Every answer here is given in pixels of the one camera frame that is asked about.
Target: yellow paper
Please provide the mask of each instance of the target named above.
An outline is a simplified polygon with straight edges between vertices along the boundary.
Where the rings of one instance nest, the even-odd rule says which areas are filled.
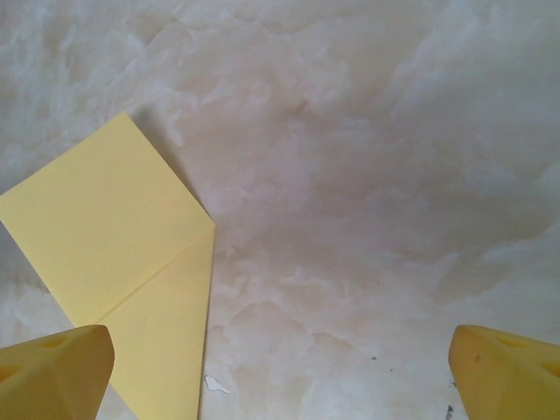
[[[125,114],[0,197],[75,326],[104,324],[140,420],[198,413],[214,223]]]

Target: small white fragment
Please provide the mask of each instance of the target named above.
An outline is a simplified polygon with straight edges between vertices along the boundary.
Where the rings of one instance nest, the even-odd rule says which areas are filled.
[[[229,394],[229,389],[224,388],[216,379],[212,376],[205,376],[204,382],[206,382],[206,387],[209,391],[221,391],[226,394]]]

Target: white marble surface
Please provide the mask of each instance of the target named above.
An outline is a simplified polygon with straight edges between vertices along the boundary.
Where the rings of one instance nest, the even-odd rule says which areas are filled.
[[[201,419],[465,419],[456,325],[560,341],[557,0],[0,16],[0,193],[127,110],[217,222]],[[68,327],[0,247],[0,345]]]

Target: dark speck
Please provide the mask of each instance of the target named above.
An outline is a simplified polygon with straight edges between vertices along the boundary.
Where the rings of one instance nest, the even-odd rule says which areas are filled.
[[[445,415],[445,420],[452,420],[452,418],[453,418],[453,406],[448,405],[447,406],[447,414]]]

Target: yellow plastic piece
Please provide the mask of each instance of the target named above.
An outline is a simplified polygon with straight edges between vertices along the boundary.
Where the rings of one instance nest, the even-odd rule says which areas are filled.
[[[114,359],[101,325],[0,349],[0,419],[94,420]]]
[[[470,420],[560,419],[560,346],[461,325],[449,364]]]

